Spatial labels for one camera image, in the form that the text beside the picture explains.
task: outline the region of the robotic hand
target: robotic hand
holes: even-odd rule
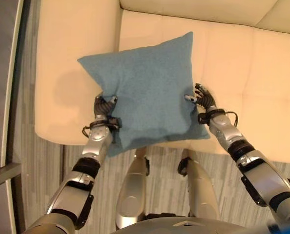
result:
[[[95,120],[82,131],[88,142],[81,157],[52,197],[46,215],[25,233],[72,234],[84,226],[94,198],[91,192],[95,177],[113,140],[112,133],[120,127],[118,119],[111,116],[117,100],[116,96],[108,102],[101,94],[96,97]]]
[[[207,124],[221,146],[231,155],[246,190],[259,206],[269,206],[274,219],[283,224],[290,221],[290,179],[286,180],[275,166],[246,140],[232,125],[223,109],[216,107],[211,93],[201,84],[195,86],[197,97],[185,99],[205,108],[198,115],[200,124]]]

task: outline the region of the gray carpet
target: gray carpet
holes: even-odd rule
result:
[[[22,163],[22,191],[26,226],[44,214],[50,197],[63,175],[70,171],[81,147],[45,141],[34,133],[35,61],[40,1],[31,1],[21,68],[20,92],[16,116],[16,161]],[[150,175],[147,178],[146,211],[188,214],[187,181],[177,174],[182,150],[149,147]],[[94,186],[94,205],[86,226],[79,233],[107,234],[115,230],[116,199],[134,151],[108,158]],[[255,205],[247,194],[240,173],[229,156],[197,153],[197,160],[212,178],[221,219],[252,227],[272,219],[268,208]],[[290,177],[290,164],[276,163]]]

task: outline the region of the robot finger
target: robot finger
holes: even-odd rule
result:
[[[203,85],[201,85],[199,83],[196,83],[195,89],[198,90],[198,91],[200,91],[203,95],[209,93],[209,91]]]
[[[187,94],[185,94],[185,95],[184,95],[184,99],[185,99],[186,101],[190,101],[190,102],[192,102],[192,103],[194,103],[194,104],[197,103],[197,97],[194,97],[194,96],[191,96],[191,95],[187,95]]]

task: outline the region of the cream sofa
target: cream sofa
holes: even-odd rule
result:
[[[270,160],[290,162],[290,0],[42,0],[35,131],[83,145],[101,88],[77,59],[156,45],[194,32],[193,83],[239,115]],[[161,146],[225,154],[214,137]]]

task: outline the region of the blue pillow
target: blue pillow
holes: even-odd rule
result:
[[[112,115],[122,128],[109,156],[160,142],[209,138],[197,122],[196,107],[184,100],[193,91],[192,41],[189,32],[156,46],[78,59],[104,97],[118,96]]]

